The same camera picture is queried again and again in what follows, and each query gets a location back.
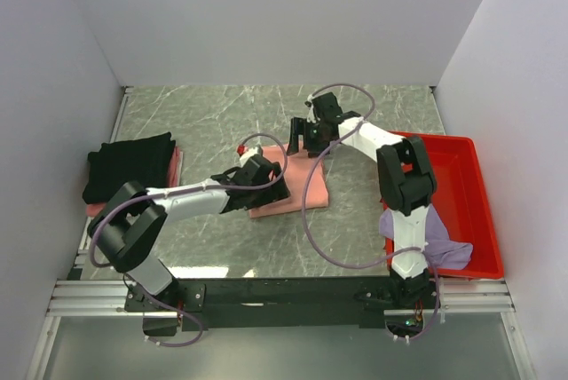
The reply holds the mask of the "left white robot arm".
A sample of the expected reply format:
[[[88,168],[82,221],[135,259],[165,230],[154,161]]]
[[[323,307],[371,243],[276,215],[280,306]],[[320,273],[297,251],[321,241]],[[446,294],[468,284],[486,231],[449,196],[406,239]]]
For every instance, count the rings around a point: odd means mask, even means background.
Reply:
[[[287,162],[271,162],[261,148],[241,157],[241,164],[197,184],[145,188],[136,181],[123,185],[91,221],[91,263],[99,249],[107,266],[131,277],[146,291],[156,310],[170,309],[178,298],[177,279],[152,254],[168,223],[203,215],[260,208],[289,197],[284,179]]]

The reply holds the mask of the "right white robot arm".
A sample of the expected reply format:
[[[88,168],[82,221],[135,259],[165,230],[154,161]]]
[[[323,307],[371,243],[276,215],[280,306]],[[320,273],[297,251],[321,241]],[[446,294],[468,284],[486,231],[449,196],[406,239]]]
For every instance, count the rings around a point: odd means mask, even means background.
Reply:
[[[315,168],[338,145],[351,147],[376,162],[383,203],[391,210],[394,252],[391,269],[401,278],[390,285],[390,300],[408,308],[421,296],[419,284],[428,269],[424,254],[426,219],[437,191],[435,173],[423,140],[386,131],[365,115],[343,111],[334,93],[318,90],[308,97],[309,114],[290,123],[287,154],[303,148],[314,163],[304,184],[307,198]]]

